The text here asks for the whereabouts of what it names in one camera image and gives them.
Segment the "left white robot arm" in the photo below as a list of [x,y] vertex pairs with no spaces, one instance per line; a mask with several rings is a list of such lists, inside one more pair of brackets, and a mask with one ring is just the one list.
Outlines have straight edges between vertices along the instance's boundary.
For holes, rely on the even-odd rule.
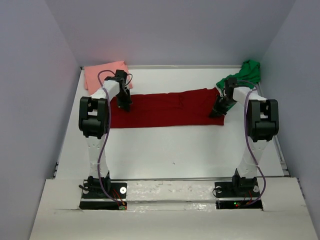
[[112,187],[105,146],[111,128],[111,100],[116,98],[118,107],[127,112],[130,110],[132,101],[126,84],[126,77],[106,77],[95,93],[83,96],[79,101],[78,127],[88,146],[90,166],[87,182],[81,188],[113,201],[116,199],[110,196]]

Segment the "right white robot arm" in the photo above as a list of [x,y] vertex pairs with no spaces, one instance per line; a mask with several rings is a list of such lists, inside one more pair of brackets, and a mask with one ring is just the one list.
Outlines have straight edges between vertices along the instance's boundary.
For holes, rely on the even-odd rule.
[[216,182],[212,191],[218,199],[242,198],[251,194],[259,200],[266,189],[266,177],[260,161],[268,143],[279,132],[279,105],[246,86],[226,86],[212,108],[212,117],[222,117],[235,103],[244,107],[244,136],[246,148],[231,181]]

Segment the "red t shirt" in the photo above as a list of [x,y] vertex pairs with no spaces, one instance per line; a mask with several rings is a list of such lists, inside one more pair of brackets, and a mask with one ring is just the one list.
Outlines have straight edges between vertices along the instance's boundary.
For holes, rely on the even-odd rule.
[[129,112],[111,106],[112,128],[155,128],[172,126],[224,125],[224,117],[210,117],[219,91],[196,89],[184,92],[135,94]]

